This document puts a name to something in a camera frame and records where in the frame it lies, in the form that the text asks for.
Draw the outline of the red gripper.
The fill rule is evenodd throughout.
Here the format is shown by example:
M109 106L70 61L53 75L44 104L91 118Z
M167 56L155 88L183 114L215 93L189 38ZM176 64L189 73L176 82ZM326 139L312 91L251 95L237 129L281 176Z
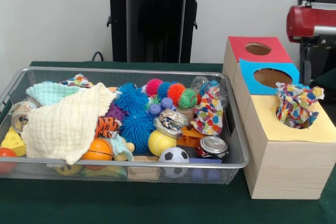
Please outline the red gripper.
M326 6L291 6L286 21L290 42L330 44L335 42L335 9Z

